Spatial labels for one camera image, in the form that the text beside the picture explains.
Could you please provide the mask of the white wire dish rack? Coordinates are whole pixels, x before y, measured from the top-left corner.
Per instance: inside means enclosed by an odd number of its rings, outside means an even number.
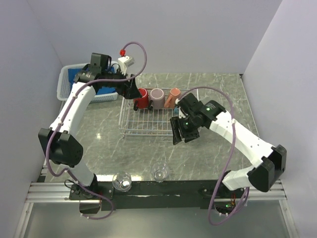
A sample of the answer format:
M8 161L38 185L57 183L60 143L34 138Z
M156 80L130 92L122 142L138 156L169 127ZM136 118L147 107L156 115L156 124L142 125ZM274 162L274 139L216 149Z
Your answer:
M173 109L133 109L133 100L122 99L119 129L123 135L172 136L170 118L178 115Z

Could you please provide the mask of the red mug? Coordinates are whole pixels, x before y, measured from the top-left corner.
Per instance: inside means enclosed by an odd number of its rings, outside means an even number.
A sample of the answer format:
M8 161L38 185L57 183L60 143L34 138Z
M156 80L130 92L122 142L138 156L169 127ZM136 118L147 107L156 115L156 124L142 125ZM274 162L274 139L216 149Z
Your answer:
M137 111L138 109L147 109L149 106L149 94L145 88L138 88L141 97L133 100L134 106L133 110Z

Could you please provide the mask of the purple mug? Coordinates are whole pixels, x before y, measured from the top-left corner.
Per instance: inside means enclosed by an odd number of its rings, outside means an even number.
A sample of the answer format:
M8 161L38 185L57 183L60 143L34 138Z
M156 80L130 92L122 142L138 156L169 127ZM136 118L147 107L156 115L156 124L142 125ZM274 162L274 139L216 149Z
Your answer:
M154 88L149 93L149 110L163 109L165 104L165 93L160 88Z

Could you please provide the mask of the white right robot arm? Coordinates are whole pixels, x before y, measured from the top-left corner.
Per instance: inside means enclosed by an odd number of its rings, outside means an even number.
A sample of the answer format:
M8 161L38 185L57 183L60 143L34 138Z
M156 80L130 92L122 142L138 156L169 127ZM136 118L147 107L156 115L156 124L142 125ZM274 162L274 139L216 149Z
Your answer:
M250 186L268 192L284 173L286 149L257 137L233 119L230 112L218 102L211 100L204 104L189 93L177 99L175 105L179 113L170 119L173 145L199 138L199 128L205 127L234 145L251 163L247 168L225 172L217 185L221 197L229 197L234 190Z

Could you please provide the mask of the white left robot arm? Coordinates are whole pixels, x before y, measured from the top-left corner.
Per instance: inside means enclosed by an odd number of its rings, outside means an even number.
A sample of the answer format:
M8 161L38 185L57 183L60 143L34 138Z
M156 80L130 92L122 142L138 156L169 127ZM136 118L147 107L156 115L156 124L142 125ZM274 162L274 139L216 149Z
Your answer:
M81 193L87 199L96 198L99 187L96 175L82 161L84 149L75 138L79 123L87 106L103 87L113 88L126 99L141 96L135 75L127 74L127 69L134 62L124 50L115 62L108 55L93 53L90 63L74 76L71 92L57 118L49 128L41 128L38 133L50 173L54 177L61 176L61 173L52 170L51 163L61 165L62 171L69 173L82 187Z

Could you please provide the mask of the clear glass cup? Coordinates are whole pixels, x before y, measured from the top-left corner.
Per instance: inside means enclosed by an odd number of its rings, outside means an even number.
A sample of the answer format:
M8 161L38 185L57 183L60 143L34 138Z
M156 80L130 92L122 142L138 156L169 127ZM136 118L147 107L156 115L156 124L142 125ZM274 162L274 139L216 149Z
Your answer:
M126 171L117 172L112 178L112 185L116 190L127 192L132 186L131 175Z
M156 182L165 181L170 174L170 168L165 162L156 162L151 166L151 175Z

